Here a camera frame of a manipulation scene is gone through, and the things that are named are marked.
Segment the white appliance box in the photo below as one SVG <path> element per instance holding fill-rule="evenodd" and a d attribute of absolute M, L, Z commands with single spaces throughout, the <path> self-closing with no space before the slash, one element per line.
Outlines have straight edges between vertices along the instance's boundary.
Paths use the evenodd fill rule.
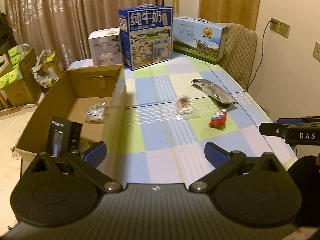
<path fill-rule="evenodd" d="M 94 66 L 123 64 L 119 27 L 93 31 L 88 44 Z"/>

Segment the beige curtain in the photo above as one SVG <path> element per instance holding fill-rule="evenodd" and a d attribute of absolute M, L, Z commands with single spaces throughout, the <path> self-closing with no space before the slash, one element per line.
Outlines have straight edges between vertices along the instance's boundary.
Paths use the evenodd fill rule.
<path fill-rule="evenodd" d="M 119 25 L 118 10 L 164 0 L 1 0 L 17 43 L 56 52 L 64 67 L 91 57 L 91 32 Z"/>

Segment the bag of cotton swabs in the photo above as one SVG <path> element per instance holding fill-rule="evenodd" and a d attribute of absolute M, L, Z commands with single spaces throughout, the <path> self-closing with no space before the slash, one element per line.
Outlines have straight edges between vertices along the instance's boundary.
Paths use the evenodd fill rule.
<path fill-rule="evenodd" d="M 192 100 L 186 96 L 178 96 L 176 99 L 177 120 L 199 119 L 201 116 L 193 107 Z"/>

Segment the stacked tissue cartons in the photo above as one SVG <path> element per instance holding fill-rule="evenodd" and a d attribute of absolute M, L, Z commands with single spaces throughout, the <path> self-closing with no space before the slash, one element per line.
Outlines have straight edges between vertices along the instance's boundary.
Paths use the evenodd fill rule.
<path fill-rule="evenodd" d="M 64 71 L 56 52 L 18 44 L 1 56 L 1 109 L 37 103 Z"/>

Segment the light blue cow milk box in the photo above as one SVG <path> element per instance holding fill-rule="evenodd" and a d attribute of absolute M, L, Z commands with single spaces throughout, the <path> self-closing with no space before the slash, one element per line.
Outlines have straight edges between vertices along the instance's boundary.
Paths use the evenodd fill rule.
<path fill-rule="evenodd" d="M 223 57 L 227 33 L 224 24 L 177 17 L 172 24 L 173 51 L 216 64 Z"/>

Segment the checked bed sheet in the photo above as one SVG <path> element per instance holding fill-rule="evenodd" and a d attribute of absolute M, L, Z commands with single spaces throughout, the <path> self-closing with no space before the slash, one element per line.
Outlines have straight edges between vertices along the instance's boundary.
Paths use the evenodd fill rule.
<path fill-rule="evenodd" d="M 265 137 L 259 125 L 269 117 L 220 66 L 175 53 L 172 59 L 131 71 L 124 70 L 126 105 L 120 130 L 115 180 L 127 183 L 191 184 L 213 167 L 204 156 L 205 144 L 239 150 L 249 157 L 274 153 L 285 168 L 297 157 L 280 138 Z M 224 128 L 209 127 L 219 105 L 191 85 L 207 79 L 238 103 L 227 109 Z M 177 120 L 176 99 L 188 96 L 199 119 Z"/>

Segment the brown cardboard box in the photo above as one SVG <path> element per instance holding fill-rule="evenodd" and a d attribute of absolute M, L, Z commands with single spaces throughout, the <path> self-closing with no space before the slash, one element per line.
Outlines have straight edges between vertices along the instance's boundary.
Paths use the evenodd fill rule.
<path fill-rule="evenodd" d="M 103 122 L 86 122 L 87 110 L 98 101 L 107 102 Z M 81 139 L 106 143 L 107 156 L 98 170 L 115 178 L 125 101 L 123 65 L 69 69 L 62 74 L 33 113 L 15 151 L 29 165 L 38 153 L 46 150 L 52 116 L 60 116 L 82 124 Z"/>

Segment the clear packet with white pad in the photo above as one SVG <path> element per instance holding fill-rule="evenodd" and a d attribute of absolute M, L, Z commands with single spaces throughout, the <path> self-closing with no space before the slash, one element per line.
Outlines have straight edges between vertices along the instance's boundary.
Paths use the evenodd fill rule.
<path fill-rule="evenodd" d="M 86 111 L 86 122 L 95 124 L 103 123 L 105 120 L 107 109 L 107 101 L 100 100 L 96 102 Z"/>

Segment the black shaver box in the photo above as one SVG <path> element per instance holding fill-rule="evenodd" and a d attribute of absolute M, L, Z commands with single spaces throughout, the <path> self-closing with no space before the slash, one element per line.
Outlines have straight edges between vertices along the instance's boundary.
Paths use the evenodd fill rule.
<path fill-rule="evenodd" d="M 82 124 L 59 116 L 52 116 L 46 150 L 53 157 L 63 157 L 78 150 Z"/>

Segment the wall socket with plug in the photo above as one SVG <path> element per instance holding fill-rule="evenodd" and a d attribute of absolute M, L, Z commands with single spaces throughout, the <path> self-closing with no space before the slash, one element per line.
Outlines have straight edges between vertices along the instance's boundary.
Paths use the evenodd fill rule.
<path fill-rule="evenodd" d="M 278 33 L 279 27 L 280 27 L 280 21 L 275 19 L 275 18 L 271 18 L 271 20 L 270 20 L 270 30 L 275 32 L 275 33 Z"/>

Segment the quilted beige chair cover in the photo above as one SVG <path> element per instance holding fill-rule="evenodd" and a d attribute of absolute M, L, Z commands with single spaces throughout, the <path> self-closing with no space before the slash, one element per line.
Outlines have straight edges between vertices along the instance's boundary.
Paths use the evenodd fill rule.
<path fill-rule="evenodd" d="M 247 90 L 255 59 L 258 35 L 243 25 L 225 23 L 228 27 L 223 57 L 219 65 Z"/>

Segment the red white plush toy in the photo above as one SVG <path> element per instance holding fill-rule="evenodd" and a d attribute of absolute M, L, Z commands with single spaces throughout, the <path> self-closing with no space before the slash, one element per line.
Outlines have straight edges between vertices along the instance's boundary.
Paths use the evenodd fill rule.
<path fill-rule="evenodd" d="M 211 128 L 223 128 L 226 123 L 227 110 L 221 109 L 213 114 L 211 117 L 209 127 Z"/>

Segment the blue milk carton box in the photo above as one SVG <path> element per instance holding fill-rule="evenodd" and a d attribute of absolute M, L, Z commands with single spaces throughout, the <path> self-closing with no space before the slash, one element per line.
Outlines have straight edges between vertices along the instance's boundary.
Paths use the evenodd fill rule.
<path fill-rule="evenodd" d="M 134 71 L 171 59 L 173 7 L 144 4 L 118 13 L 127 68 Z"/>

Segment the silver foil pouch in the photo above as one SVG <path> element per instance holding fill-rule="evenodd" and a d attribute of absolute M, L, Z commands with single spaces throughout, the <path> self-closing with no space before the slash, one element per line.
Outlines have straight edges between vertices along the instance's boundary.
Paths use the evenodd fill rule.
<path fill-rule="evenodd" d="M 231 94 L 227 93 L 224 89 L 219 87 L 217 84 L 207 79 L 193 79 L 191 81 L 192 86 L 199 87 L 205 94 L 214 98 L 218 102 L 224 105 L 230 105 L 238 103 Z"/>

